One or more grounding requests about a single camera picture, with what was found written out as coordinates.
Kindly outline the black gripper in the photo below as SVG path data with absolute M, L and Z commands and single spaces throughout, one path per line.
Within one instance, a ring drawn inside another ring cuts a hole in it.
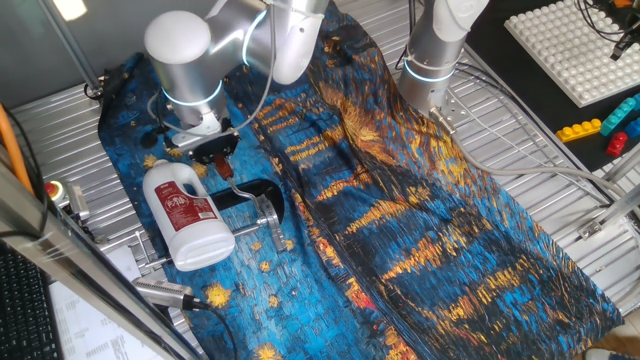
M 231 168 L 237 166 L 236 152 L 240 136 L 237 132 L 209 140 L 189 153 L 189 158 L 203 165 L 213 165 L 217 157 L 225 157 Z

